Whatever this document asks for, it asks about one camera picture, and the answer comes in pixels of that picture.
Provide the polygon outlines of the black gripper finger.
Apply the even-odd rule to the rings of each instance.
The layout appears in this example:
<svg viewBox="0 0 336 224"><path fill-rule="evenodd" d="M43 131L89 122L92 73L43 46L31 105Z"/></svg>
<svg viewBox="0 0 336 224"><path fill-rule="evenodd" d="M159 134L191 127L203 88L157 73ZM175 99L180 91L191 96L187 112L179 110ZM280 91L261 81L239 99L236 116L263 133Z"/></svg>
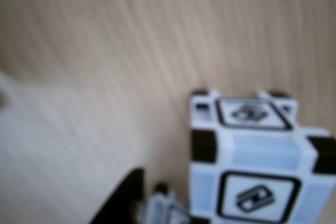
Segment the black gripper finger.
<svg viewBox="0 0 336 224"><path fill-rule="evenodd" d="M136 223L136 207L144 198L142 167L136 167L124 176L94 215L91 223Z"/></svg>

